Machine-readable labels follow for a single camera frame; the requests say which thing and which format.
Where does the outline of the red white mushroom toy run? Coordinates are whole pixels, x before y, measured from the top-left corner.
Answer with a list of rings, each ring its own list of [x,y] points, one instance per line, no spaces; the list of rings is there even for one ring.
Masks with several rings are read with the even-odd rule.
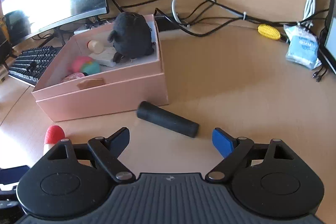
[[[43,155],[45,155],[56,143],[64,139],[65,133],[59,125],[51,125],[46,134],[43,147]]]

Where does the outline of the black foam handle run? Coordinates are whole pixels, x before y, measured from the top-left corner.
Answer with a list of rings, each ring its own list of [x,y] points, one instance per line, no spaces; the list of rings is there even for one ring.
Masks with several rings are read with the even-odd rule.
[[[199,129],[198,123],[164,110],[147,101],[142,101],[138,106],[137,117],[191,138],[196,137]]]

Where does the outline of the pink green toy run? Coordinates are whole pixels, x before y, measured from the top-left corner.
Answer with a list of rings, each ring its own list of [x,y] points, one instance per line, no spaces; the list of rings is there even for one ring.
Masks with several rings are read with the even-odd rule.
[[[85,76],[95,75],[101,72],[100,65],[89,56],[78,56],[72,61],[68,69],[68,75],[62,82],[68,82],[83,78]]]

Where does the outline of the small wooden bottle toy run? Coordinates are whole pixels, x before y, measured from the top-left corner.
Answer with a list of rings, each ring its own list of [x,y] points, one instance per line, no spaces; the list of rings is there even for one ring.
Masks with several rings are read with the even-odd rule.
[[[100,54],[105,50],[104,43],[97,40],[90,40],[87,43],[87,48],[94,54]]]

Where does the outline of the black plush toy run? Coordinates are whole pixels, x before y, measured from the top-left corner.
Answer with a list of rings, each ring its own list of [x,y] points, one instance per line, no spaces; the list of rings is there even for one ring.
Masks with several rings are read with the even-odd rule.
[[[154,52],[151,29],[144,16],[135,12],[122,12],[117,16],[108,42],[113,43],[116,50],[113,57],[116,64],[122,58],[137,59]]]

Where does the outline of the blue tissue pack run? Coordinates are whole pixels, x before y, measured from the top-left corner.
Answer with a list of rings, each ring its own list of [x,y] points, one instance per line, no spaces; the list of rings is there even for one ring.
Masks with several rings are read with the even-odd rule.
[[[317,37],[301,25],[284,26],[289,40],[286,60],[313,70],[321,65],[318,59]]]

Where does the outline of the yellow corn toy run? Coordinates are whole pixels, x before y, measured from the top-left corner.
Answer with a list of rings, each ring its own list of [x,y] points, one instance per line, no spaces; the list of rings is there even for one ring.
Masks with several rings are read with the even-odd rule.
[[[281,39],[281,33],[278,29],[267,25],[267,24],[260,24],[257,28],[257,31],[260,35],[272,39],[272,40],[280,40]]]

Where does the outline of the pink cardboard box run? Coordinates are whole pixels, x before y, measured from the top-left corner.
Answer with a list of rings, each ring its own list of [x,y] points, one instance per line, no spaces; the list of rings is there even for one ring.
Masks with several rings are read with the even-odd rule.
[[[142,101],[162,106],[169,103],[157,24],[145,16],[151,29],[154,53],[150,56],[104,67],[95,75],[70,81],[71,65],[79,56],[88,56],[91,40],[109,45],[113,25],[94,28],[72,36],[61,48],[35,85],[32,95],[54,122],[132,111]]]

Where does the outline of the black keyboard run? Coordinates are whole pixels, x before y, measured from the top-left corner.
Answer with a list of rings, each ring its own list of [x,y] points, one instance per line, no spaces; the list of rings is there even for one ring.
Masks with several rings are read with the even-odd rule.
[[[41,47],[23,51],[9,66],[9,76],[35,86],[62,47]]]

